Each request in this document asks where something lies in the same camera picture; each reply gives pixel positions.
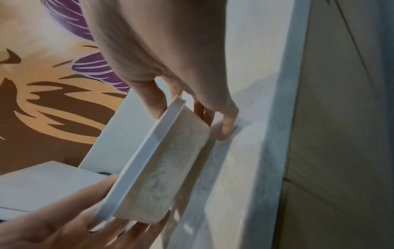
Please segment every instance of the food container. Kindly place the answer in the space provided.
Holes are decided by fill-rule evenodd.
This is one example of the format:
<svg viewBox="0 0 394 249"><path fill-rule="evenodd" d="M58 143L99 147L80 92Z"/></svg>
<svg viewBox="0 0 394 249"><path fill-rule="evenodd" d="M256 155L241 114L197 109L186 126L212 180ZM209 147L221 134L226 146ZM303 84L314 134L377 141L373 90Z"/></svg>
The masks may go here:
<svg viewBox="0 0 394 249"><path fill-rule="evenodd" d="M207 124L175 97L123 168L96 218L160 221L209 134Z"/></svg>

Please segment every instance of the white lid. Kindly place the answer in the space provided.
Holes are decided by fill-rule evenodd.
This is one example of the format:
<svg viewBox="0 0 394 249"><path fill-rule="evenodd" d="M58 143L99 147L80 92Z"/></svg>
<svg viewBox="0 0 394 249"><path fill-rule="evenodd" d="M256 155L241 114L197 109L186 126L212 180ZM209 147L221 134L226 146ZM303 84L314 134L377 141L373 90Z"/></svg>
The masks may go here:
<svg viewBox="0 0 394 249"><path fill-rule="evenodd" d="M185 102L186 101L179 96L176 96L172 100L167 110L160 119L156 121L144 141L121 171L118 180L112 186L103 203L98 208L95 218L106 221L114 216L159 144L178 118Z"/></svg>

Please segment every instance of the hand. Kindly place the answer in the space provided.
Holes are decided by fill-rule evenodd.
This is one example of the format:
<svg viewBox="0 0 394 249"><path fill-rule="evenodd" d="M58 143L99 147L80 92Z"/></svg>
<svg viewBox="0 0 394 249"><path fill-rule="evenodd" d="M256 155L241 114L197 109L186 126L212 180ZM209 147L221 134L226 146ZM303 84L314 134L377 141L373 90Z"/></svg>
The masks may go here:
<svg viewBox="0 0 394 249"><path fill-rule="evenodd" d="M109 176L43 209L3 223L0 225L0 247L2 249L150 248L167 223L169 213L154 225L137 222L122 235L120 234L129 224L128 220L114 219L104 228L90 233L90 230L100 223L94 220L95 210L81 212L101 201L116 178L117 176Z"/></svg>
<svg viewBox="0 0 394 249"><path fill-rule="evenodd" d="M218 139L231 135L238 108L227 86L224 52L227 0L81 0L91 34L114 72L158 119L167 108L154 78L171 97L193 95L208 125L223 114Z"/></svg>

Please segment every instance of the purple flower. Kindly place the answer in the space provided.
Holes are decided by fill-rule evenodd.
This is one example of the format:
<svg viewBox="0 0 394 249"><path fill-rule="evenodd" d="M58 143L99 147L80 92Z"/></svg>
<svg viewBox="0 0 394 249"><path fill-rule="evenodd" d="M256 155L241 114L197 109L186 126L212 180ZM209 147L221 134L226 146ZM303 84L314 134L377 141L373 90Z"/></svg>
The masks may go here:
<svg viewBox="0 0 394 249"><path fill-rule="evenodd" d="M84 41L94 42L79 0L41 0L41 3L62 30ZM100 52L74 61L71 69L76 74L113 85L121 92L127 93L130 90L130 87L115 75Z"/></svg>

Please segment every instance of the mural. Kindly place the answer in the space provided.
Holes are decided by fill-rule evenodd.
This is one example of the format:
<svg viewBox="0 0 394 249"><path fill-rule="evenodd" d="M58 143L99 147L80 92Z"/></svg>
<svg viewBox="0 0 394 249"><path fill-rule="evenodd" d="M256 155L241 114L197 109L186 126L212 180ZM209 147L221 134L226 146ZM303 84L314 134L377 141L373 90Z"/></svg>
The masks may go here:
<svg viewBox="0 0 394 249"><path fill-rule="evenodd" d="M50 160L78 166L130 88L76 0L2 0L0 32L0 174Z"/></svg>

